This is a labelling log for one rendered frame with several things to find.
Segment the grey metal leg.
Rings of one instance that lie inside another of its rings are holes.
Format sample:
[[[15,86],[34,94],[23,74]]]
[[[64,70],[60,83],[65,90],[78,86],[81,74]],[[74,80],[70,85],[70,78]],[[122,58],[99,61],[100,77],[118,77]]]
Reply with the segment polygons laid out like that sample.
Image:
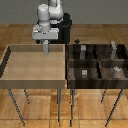
[[[28,98],[27,89],[24,89],[24,94],[25,94],[25,97],[26,97],[27,103],[28,103],[28,104],[30,104],[30,100],[29,100],[29,98]]]
[[[70,119],[70,127],[72,127],[73,107],[74,107],[74,89],[70,89],[70,103],[71,103],[71,119]]]
[[[17,114],[18,114],[18,116],[19,116],[19,119],[20,119],[20,121],[22,122],[22,125],[25,127],[24,119],[23,119],[23,117],[22,117],[22,115],[21,115],[21,112],[20,112],[20,110],[19,110],[19,107],[18,107],[18,105],[17,105],[17,102],[16,102],[16,100],[15,100],[15,97],[14,97],[14,95],[13,95],[12,90],[11,90],[11,89],[8,89],[8,93],[9,93],[9,95],[10,95],[10,97],[11,97],[11,100],[12,100],[13,105],[14,105],[14,107],[15,107],[15,109],[16,109],[16,112],[17,112]]]
[[[102,94],[102,98],[101,98],[101,104],[103,103],[104,101],[104,98],[105,98],[105,95],[106,95],[106,92],[107,92],[108,89],[105,89],[103,94]]]
[[[60,123],[61,89],[57,89],[58,122]]]
[[[123,89],[120,90],[120,92],[119,92],[119,94],[117,96],[117,99],[116,99],[115,103],[113,104],[113,107],[112,107],[112,109],[111,109],[111,111],[109,113],[109,116],[108,116],[107,120],[106,120],[105,127],[108,126],[108,124],[109,124],[109,122],[111,120],[111,117],[112,117],[112,115],[113,115],[113,113],[114,113],[114,111],[115,111],[115,109],[117,107],[117,104],[118,104],[118,102],[119,102],[119,100],[120,100],[120,98],[122,96],[122,93],[123,93]]]

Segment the light wooden bin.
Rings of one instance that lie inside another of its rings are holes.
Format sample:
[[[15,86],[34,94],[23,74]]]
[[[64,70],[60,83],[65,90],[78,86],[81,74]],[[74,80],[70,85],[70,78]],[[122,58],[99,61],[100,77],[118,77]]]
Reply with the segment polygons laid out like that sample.
[[[0,58],[0,89],[64,89],[65,46],[10,44]]]

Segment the dark wooden compartment bin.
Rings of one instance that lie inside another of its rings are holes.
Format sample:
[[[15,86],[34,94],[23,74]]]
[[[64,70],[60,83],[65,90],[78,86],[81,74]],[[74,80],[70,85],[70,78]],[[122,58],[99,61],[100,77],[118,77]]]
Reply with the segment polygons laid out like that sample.
[[[80,59],[81,45],[86,45],[85,59]],[[69,89],[128,89],[128,50],[116,45],[111,59],[111,44],[68,44],[66,46],[66,79]],[[121,68],[119,73],[113,68]],[[87,77],[82,77],[87,70]]]

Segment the tall grey box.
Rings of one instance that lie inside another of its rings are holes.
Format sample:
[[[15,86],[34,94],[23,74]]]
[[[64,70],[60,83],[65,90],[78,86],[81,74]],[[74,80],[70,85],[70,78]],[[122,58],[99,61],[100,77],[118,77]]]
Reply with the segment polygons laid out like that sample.
[[[116,47],[116,43],[114,41],[111,41],[111,45],[112,45],[111,59],[114,59],[115,55],[116,55],[117,47]]]

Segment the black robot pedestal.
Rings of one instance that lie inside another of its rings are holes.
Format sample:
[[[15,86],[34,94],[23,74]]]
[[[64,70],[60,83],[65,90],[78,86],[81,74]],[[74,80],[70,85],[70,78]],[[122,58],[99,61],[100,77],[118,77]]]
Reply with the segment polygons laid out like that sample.
[[[52,40],[51,44],[68,44],[70,42],[70,29],[72,25],[72,20],[70,15],[65,13],[63,20],[60,23],[52,24],[52,28],[58,28],[59,34],[57,40]]]

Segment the grey block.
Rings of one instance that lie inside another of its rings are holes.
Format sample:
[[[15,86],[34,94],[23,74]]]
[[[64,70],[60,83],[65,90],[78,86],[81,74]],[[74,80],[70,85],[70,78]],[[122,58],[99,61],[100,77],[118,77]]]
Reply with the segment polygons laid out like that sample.
[[[85,59],[86,45],[81,45],[80,59]]]

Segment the small grey can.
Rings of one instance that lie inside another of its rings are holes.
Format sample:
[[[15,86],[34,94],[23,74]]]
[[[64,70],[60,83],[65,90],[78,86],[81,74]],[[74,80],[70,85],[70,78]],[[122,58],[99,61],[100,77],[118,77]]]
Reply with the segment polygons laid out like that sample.
[[[113,68],[113,72],[119,73],[120,71],[121,71],[121,68],[119,68],[119,67],[117,67],[117,66],[115,66],[115,67]]]

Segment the small grey cube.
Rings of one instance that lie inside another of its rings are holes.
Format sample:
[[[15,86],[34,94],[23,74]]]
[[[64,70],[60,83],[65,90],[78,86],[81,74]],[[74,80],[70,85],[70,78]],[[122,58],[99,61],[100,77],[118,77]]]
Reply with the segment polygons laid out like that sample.
[[[86,78],[87,77],[87,70],[82,70],[82,77],[83,78]]]

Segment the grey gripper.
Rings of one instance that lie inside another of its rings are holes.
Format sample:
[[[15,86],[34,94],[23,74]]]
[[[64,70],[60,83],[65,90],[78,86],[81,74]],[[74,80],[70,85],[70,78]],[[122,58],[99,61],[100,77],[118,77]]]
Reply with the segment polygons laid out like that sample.
[[[49,32],[41,32],[39,27],[33,27],[32,38],[34,40],[57,40],[58,28],[52,28]]]

